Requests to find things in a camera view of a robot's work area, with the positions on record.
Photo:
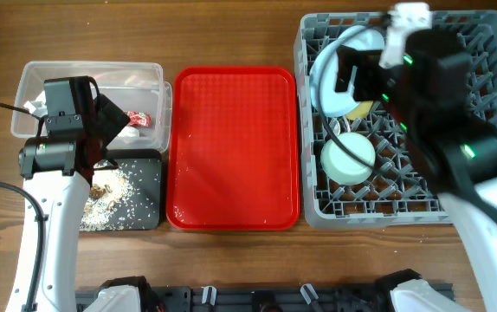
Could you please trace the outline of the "white plastic spoon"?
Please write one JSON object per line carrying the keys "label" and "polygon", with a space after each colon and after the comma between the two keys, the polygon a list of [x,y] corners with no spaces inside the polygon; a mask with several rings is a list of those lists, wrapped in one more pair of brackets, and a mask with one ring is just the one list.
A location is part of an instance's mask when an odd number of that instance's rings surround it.
{"label": "white plastic spoon", "polygon": [[340,135],[340,133],[341,133],[341,125],[340,125],[338,119],[332,118],[330,120],[329,126],[332,129],[332,132],[334,133],[335,136]]}

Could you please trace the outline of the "red candy wrapper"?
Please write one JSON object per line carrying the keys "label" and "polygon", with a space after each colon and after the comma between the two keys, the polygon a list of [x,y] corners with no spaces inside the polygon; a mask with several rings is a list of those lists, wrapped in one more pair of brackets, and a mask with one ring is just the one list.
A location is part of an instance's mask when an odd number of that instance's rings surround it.
{"label": "red candy wrapper", "polygon": [[149,127],[152,124],[152,117],[148,113],[126,111],[126,115],[130,119],[129,127]]}

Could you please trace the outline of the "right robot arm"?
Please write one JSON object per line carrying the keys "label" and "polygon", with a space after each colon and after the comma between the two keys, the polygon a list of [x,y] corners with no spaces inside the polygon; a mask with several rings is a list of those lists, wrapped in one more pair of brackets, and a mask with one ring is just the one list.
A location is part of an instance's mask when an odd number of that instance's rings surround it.
{"label": "right robot arm", "polygon": [[414,30],[398,46],[333,53],[337,76],[381,101],[406,136],[410,161],[427,181],[468,253],[487,310],[497,311],[497,129],[467,110],[469,52],[454,33]]}

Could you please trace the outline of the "light blue plate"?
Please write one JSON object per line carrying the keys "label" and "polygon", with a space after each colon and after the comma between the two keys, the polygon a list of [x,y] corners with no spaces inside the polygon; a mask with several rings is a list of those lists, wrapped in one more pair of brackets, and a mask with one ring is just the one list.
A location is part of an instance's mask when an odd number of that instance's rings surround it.
{"label": "light blue plate", "polygon": [[350,113],[359,102],[354,100],[356,66],[348,67],[348,74],[342,74],[347,83],[345,91],[337,91],[339,58],[337,48],[342,47],[341,40],[327,45],[317,56],[309,74],[311,103],[314,108],[321,105],[326,117],[340,117]]}

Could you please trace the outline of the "white plastic fork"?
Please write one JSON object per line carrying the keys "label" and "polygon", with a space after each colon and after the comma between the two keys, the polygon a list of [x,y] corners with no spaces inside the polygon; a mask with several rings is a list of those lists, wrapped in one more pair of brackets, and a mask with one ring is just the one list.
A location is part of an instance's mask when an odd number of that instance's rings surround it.
{"label": "white plastic fork", "polygon": [[351,124],[350,124],[349,120],[346,118],[343,118],[343,124],[345,126],[345,131],[347,133],[350,133],[352,131],[352,129],[351,129]]}

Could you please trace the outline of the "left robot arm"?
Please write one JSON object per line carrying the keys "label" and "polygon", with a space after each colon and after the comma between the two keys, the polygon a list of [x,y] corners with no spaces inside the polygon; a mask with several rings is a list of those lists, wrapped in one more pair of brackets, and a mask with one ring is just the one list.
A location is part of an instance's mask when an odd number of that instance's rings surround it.
{"label": "left robot arm", "polygon": [[94,78],[44,82],[48,112],[18,154],[26,192],[8,311],[73,311],[79,228],[95,165],[129,117]]}

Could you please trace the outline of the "white tissue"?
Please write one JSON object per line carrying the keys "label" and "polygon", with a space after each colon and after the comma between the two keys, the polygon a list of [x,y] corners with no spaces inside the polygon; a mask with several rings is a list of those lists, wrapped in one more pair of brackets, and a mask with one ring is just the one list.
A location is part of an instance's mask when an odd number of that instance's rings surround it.
{"label": "white tissue", "polygon": [[122,138],[123,140],[138,138],[139,136],[140,132],[136,127],[124,127],[117,135],[118,138]]}

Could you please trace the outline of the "green bowl with food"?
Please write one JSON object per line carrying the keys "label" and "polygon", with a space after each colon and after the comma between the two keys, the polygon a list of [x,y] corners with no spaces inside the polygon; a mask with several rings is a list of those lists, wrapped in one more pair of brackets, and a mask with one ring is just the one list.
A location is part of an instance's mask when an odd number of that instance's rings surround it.
{"label": "green bowl with food", "polygon": [[[370,166],[375,165],[376,153],[372,143],[359,133],[341,133],[339,141]],[[354,160],[342,151],[333,140],[321,149],[320,163],[326,176],[340,185],[357,185],[371,176],[368,166]]]}

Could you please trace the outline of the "yellow plastic cup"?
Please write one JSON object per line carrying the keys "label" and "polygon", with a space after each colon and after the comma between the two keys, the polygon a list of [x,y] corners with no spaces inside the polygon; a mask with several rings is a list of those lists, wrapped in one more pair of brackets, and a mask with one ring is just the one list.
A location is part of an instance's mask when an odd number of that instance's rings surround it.
{"label": "yellow plastic cup", "polygon": [[345,117],[348,120],[364,119],[374,104],[374,101],[361,101],[352,111],[347,113]]}

